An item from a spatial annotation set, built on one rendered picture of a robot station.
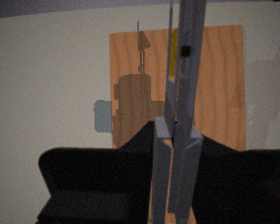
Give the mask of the wooden board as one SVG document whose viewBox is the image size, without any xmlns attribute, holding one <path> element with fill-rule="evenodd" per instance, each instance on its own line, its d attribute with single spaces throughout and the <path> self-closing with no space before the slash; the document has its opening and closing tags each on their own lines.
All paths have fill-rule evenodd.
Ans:
<svg viewBox="0 0 280 224">
<path fill-rule="evenodd" d="M 164 117 L 168 29 L 110 33 L 112 148 Z M 198 132 L 245 151 L 242 25 L 204 26 L 193 124 Z"/>
</svg>

